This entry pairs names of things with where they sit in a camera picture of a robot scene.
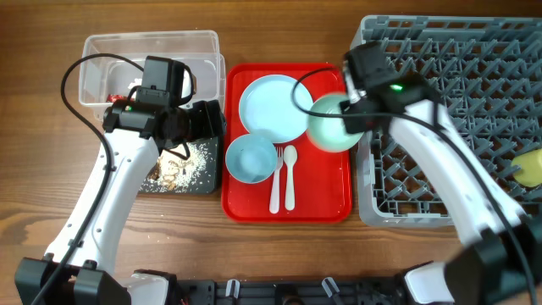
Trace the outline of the mint green bowl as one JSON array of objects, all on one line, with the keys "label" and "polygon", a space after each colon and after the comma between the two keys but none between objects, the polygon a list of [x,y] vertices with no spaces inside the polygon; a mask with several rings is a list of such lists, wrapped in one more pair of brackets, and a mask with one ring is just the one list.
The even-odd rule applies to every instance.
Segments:
[{"label": "mint green bowl", "polygon": [[[310,108],[322,114],[340,114],[340,102],[346,95],[332,93],[320,97]],[[339,153],[354,147],[363,133],[348,134],[342,119],[308,116],[307,135],[310,141],[320,150]]]}]

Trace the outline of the blue bowl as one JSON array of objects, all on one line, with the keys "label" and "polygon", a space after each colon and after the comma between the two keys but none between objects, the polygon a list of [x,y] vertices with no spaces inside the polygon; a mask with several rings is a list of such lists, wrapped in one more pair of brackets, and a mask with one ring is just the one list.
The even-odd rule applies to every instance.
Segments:
[{"label": "blue bowl", "polygon": [[225,154],[230,175],[241,183],[257,184],[269,178],[278,163],[274,144],[258,135],[246,134],[233,140]]}]

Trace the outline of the light blue plate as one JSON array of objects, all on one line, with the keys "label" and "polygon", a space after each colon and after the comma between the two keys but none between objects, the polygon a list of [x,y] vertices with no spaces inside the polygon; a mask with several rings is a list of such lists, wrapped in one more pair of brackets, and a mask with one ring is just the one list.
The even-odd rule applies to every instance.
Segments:
[{"label": "light blue plate", "polygon": [[307,130],[308,115],[291,100],[296,79],[265,75],[241,94],[239,117],[245,129],[275,144],[293,141]]}]

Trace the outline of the white tissue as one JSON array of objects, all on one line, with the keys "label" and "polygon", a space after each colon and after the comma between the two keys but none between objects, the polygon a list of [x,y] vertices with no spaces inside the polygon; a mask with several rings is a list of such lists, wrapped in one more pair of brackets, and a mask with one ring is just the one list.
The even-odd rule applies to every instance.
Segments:
[{"label": "white tissue", "polygon": [[128,88],[132,89],[135,86],[140,86],[142,83],[142,78],[135,78],[129,85]]}]

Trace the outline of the red snack wrapper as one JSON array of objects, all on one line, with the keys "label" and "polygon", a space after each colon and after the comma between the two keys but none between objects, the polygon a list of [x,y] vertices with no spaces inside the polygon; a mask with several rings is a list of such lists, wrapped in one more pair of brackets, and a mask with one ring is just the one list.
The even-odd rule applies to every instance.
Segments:
[{"label": "red snack wrapper", "polygon": [[126,100],[126,99],[127,99],[127,96],[109,94],[107,96],[106,102],[107,103],[116,103],[117,101],[123,101],[123,100]]}]

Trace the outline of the white plastic fork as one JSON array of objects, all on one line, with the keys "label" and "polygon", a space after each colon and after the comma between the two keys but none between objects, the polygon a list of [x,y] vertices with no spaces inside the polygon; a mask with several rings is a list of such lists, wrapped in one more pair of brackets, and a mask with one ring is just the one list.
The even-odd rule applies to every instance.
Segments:
[{"label": "white plastic fork", "polygon": [[277,153],[278,153],[277,164],[274,170],[273,184],[272,184],[272,190],[271,190],[270,202],[269,202],[269,212],[271,214],[277,214],[279,212],[279,178],[280,178],[280,170],[283,165],[283,154],[284,154],[283,148],[278,147]]}]

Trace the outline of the yellow plastic cup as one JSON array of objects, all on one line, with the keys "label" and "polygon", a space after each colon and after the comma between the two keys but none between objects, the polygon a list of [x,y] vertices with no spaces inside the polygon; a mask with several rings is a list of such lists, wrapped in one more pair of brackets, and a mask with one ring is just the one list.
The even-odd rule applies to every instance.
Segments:
[{"label": "yellow plastic cup", "polygon": [[542,180],[542,152],[540,149],[524,153],[512,160],[512,166],[518,166],[519,170],[513,173],[514,179],[526,187],[536,187]]}]

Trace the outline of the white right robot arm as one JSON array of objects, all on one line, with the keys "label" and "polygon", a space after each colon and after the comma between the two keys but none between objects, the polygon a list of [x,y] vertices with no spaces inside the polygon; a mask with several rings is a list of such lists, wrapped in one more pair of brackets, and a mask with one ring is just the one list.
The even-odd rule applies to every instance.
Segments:
[{"label": "white right robot arm", "polygon": [[344,74],[340,107],[350,133],[382,128],[402,146],[438,193],[462,252],[403,277],[416,304],[495,304],[521,292],[536,303],[541,223],[492,179],[451,123],[436,90],[419,75]]}]

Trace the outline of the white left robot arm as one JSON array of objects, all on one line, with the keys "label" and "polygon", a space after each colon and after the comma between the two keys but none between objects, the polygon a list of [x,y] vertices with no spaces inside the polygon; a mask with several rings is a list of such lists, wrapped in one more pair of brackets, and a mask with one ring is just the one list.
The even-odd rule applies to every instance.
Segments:
[{"label": "white left robot arm", "polygon": [[141,184],[164,148],[225,133],[217,100],[191,108],[119,100],[107,108],[101,147],[75,209],[43,258],[23,258],[15,285],[24,304],[175,304],[174,274],[113,277],[119,239]]}]

